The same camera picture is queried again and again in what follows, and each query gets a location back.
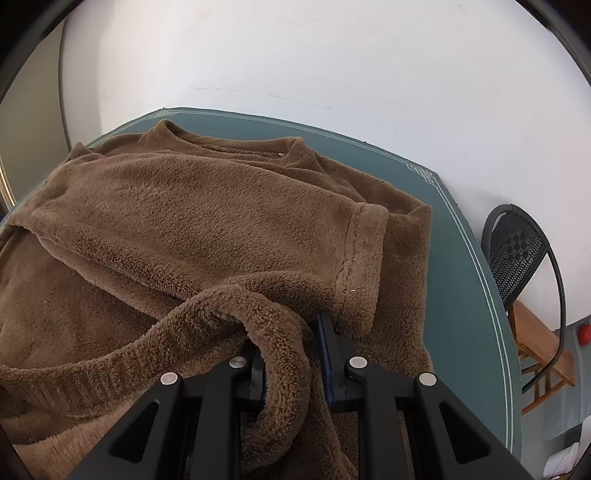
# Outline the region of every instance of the black chair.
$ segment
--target black chair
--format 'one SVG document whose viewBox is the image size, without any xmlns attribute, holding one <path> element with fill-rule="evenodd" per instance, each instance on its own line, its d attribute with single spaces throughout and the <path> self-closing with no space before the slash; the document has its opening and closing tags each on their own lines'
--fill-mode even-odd
<svg viewBox="0 0 591 480">
<path fill-rule="evenodd" d="M 486 218 L 482 230 L 482 251 L 499 288 L 505 310 L 517 299 L 546 255 L 554 269 L 560 299 L 558 350 L 552 360 L 523 386 L 521 391 L 525 393 L 554 366 L 564 349 L 566 300 L 562 276 L 544 232 L 532 217 L 515 205 L 499 205 Z"/>
</svg>

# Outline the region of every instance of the chair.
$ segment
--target chair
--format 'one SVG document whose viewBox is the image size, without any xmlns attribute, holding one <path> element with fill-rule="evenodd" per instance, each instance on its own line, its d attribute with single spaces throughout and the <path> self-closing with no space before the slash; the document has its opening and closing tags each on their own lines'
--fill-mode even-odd
<svg viewBox="0 0 591 480">
<path fill-rule="evenodd" d="M 564 298 L 564 285 L 558 268 L 558 263 L 554 256 L 554 252 L 550 248 L 550 243 L 540 226 L 532 217 L 515 205 L 499 205 L 494 208 L 486 218 L 484 229 L 482 231 L 482 251 L 484 252 L 486 261 L 490 265 L 505 310 L 509 311 L 509 317 L 512 321 L 514 321 L 514 314 L 517 313 L 517 310 L 516 312 L 513 311 L 513 303 L 534 275 L 546 255 L 550 258 L 554 275 L 556 276 L 558 297 L 560 299 L 560 333 L 558 336 L 558 348 L 554 356 L 543 367 L 538 364 L 522 370 L 522 374 L 532 371 L 535 372 L 534 378 L 529 380 L 522 388 L 522 393 L 525 393 L 531 387 L 536 385 L 534 403 L 528 406 L 534 408 L 537 404 L 545 400 L 545 398 L 539 399 L 538 381 L 542 379 L 543 376 L 546 375 L 546 392 L 544 396 L 549 396 L 554 393 L 564 385 L 565 382 L 572 384 L 573 381 L 565 378 L 565 375 L 563 374 L 563 380 L 559 385 L 556 385 L 556 387 L 550 386 L 550 371 L 552 367 L 556 365 L 564 350 L 564 334 L 566 327 L 566 300 Z M 521 313 L 525 313 L 524 310 L 527 310 L 521 304 L 519 304 L 518 307 Z M 528 324 L 530 326 L 533 325 L 537 329 L 536 333 L 540 333 L 540 328 L 543 328 L 543 324 L 531 312 L 529 312 L 529 314 L 526 313 L 525 316 L 527 317 Z M 514 324 L 512 324 L 512 329 L 515 335 Z M 549 340 L 553 339 L 555 344 L 556 337 L 554 334 L 547 328 L 546 331 L 547 334 L 551 336 Z M 528 349 L 524 348 L 524 350 L 525 353 L 530 353 L 527 351 Z M 569 354 L 565 356 L 572 359 L 570 352 L 567 351 L 565 353 Z M 543 358 L 537 355 L 533 356 L 538 361 Z M 572 363 L 572 371 L 574 372 L 574 360 L 572 360 Z M 528 407 L 524 409 L 524 413 L 531 409 Z"/>
</svg>

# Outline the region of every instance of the green table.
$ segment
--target green table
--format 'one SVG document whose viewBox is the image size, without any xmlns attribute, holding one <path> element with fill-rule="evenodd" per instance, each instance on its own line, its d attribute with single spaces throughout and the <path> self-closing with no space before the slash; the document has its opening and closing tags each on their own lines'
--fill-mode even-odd
<svg viewBox="0 0 591 480">
<path fill-rule="evenodd" d="M 318 128 L 239 113 L 162 109 L 100 137 L 145 132 L 161 118 L 200 135 L 236 140 L 303 137 L 319 153 L 390 182 L 433 208 L 425 343 L 437 375 L 517 457 L 520 370 L 501 298 L 457 204 L 431 170 Z"/>
</svg>

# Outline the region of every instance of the white border line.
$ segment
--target white border line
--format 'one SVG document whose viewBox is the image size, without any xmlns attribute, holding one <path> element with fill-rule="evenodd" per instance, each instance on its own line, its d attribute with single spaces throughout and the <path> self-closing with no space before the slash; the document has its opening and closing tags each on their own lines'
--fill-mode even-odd
<svg viewBox="0 0 591 480">
<path fill-rule="evenodd" d="M 122 125 L 121 127 L 108 133 L 106 136 L 100 137 L 97 140 L 95 140 L 94 142 L 90 143 L 89 147 L 95 147 L 95 146 L 99 145 L 100 143 L 104 142 L 104 140 L 106 140 L 106 139 L 116 135 L 117 133 L 119 133 L 123 130 L 126 130 L 127 128 L 131 127 L 132 125 L 136 125 L 137 123 L 140 123 L 144 120 L 149 120 L 149 119 L 159 118 L 159 117 L 164 117 L 164 116 L 169 116 L 169 115 L 172 116 L 172 115 L 175 115 L 176 113 L 187 113 L 190 115 L 222 116 L 222 117 L 226 117 L 226 118 L 238 118 L 238 119 L 244 119 L 244 117 L 246 116 L 244 114 L 234 114 L 231 112 L 228 112 L 228 113 L 216 112 L 216 111 L 195 112 L 195 111 L 183 110 L 183 109 L 161 109 L 156 112 L 149 113 L 148 115 L 145 115 L 143 117 L 140 117 L 130 123 Z M 510 452 L 513 452 L 513 446 L 514 446 L 513 445 L 513 439 L 514 439 L 513 385 L 511 382 L 511 371 L 509 369 L 509 358 L 508 358 L 507 350 L 506 350 L 506 346 L 505 346 L 505 339 L 503 337 L 501 320 L 499 319 L 498 312 L 496 311 L 496 308 L 493 305 L 491 290 L 490 290 L 488 282 L 486 281 L 486 277 L 484 275 L 484 270 L 482 268 L 482 265 L 480 264 L 480 261 L 478 260 L 478 256 L 476 255 L 476 252 L 474 250 L 474 246 L 470 242 L 469 237 L 466 233 L 466 230 L 465 230 L 464 226 L 462 225 L 462 221 L 460 220 L 457 212 L 455 211 L 455 208 L 453 207 L 452 203 L 447 198 L 445 192 L 441 188 L 441 185 L 440 185 L 437 177 L 431 177 L 432 181 L 430 181 L 430 179 L 428 179 L 425 174 L 421 174 L 421 172 L 419 172 L 417 170 L 417 167 L 418 167 L 425 173 L 430 172 L 430 170 L 422 167 L 421 165 L 411 162 L 410 160 L 407 160 L 406 158 L 399 157 L 395 154 L 379 150 L 377 148 L 372 147 L 371 145 L 362 143 L 360 141 L 354 141 L 352 139 L 345 138 L 341 135 L 331 134 L 329 132 L 322 131 L 319 129 L 306 128 L 303 125 L 292 124 L 291 122 L 288 122 L 288 121 L 272 120 L 269 118 L 260 118 L 260 117 L 253 116 L 253 115 L 248 115 L 248 118 L 250 120 L 254 120 L 254 121 L 258 121 L 258 122 L 263 122 L 263 123 L 268 123 L 268 124 L 273 124 L 273 125 L 280 125 L 282 127 L 290 127 L 290 128 L 294 128 L 294 129 L 297 129 L 300 131 L 309 132 L 309 133 L 313 133 L 313 134 L 317 134 L 317 135 L 322 135 L 324 137 L 334 138 L 335 140 L 344 141 L 346 143 L 350 143 L 350 144 L 355 145 L 357 147 L 361 147 L 366 150 L 378 153 L 380 155 L 383 155 L 384 157 L 388 157 L 393 160 L 399 161 L 400 163 L 404 163 L 407 167 L 409 167 L 410 170 L 415 171 L 418 175 L 423 177 L 423 179 L 426 181 L 426 183 L 433 185 L 437 189 L 437 192 L 439 193 L 441 199 L 443 200 L 443 203 L 446 205 L 447 210 L 449 211 L 450 215 L 452 216 L 452 219 L 454 220 L 454 223 L 456 224 L 456 227 L 457 227 L 458 231 L 460 232 L 460 236 L 462 237 L 462 239 L 464 240 L 464 243 L 466 244 L 466 248 L 468 250 L 470 258 L 472 259 L 472 263 L 474 264 L 474 268 L 476 270 L 476 273 L 478 275 L 478 279 L 480 280 L 480 284 L 482 286 L 482 291 L 485 294 L 486 304 L 487 304 L 488 309 L 491 314 L 492 324 L 493 324 L 493 328 L 495 330 L 496 345 L 499 349 L 499 358 L 501 360 L 501 371 L 503 373 L 503 382 L 504 382 L 503 387 L 505 390 L 505 392 L 504 392 L 505 393 L 505 447 L 507 449 L 509 449 Z M 509 384 L 509 394 L 507 394 L 507 384 Z"/>
</svg>

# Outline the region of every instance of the triangular cutout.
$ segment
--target triangular cutout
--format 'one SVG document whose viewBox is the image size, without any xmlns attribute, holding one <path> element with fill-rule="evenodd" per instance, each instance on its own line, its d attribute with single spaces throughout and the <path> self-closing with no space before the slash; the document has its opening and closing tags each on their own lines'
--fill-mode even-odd
<svg viewBox="0 0 591 480">
<path fill-rule="evenodd" d="M 115 440 L 109 449 L 109 454 L 133 463 L 140 463 L 157 412 L 158 404 L 156 402 L 150 403 Z"/>
<path fill-rule="evenodd" d="M 490 453 L 489 446 L 447 403 L 439 404 L 439 411 L 452 443 L 458 463 L 465 464 Z"/>
</svg>

